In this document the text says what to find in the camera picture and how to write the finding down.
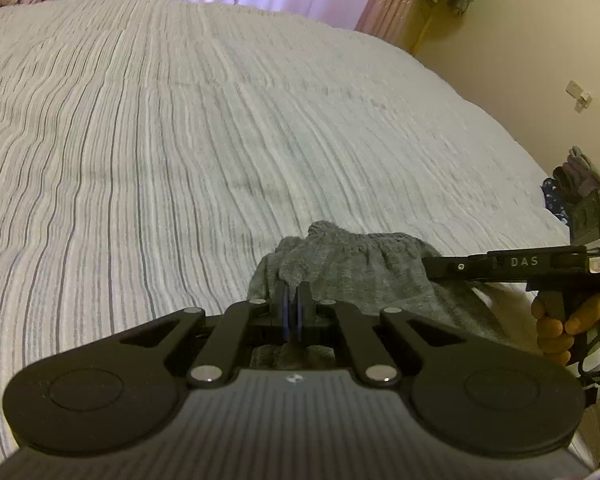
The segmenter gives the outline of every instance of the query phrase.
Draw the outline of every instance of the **hand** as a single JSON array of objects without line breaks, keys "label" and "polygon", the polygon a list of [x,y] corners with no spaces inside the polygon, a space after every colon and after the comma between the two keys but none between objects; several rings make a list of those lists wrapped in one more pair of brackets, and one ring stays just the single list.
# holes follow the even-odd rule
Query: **hand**
[{"label": "hand", "polygon": [[564,324],[547,316],[549,301],[552,296],[540,292],[531,304],[531,314],[538,320],[538,346],[545,357],[564,366],[571,359],[569,348],[573,346],[573,336],[587,332],[600,322],[600,293],[585,301]]}]

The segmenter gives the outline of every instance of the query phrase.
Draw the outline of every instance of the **mattress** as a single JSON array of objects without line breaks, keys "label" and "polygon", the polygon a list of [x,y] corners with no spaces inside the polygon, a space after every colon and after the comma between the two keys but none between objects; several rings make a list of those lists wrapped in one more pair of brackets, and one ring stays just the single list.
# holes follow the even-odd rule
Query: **mattress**
[{"label": "mattress", "polygon": [[[56,352],[220,314],[317,220],[447,255],[566,243],[545,177],[483,110],[358,32],[173,0],[0,9],[0,398]],[[532,347],[528,297],[502,307],[517,290],[490,306]],[[0,406],[0,461],[14,448]]]}]

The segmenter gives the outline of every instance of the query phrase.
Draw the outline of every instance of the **beige wall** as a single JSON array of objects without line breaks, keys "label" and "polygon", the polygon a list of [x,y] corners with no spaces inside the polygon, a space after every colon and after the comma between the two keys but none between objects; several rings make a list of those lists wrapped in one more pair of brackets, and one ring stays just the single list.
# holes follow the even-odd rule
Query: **beige wall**
[{"label": "beige wall", "polygon": [[[499,120],[547,173],[580,146],[600,169],[600,0],[436,7],[418,59]],[[594,100],[579,114],[573,79]]]}]

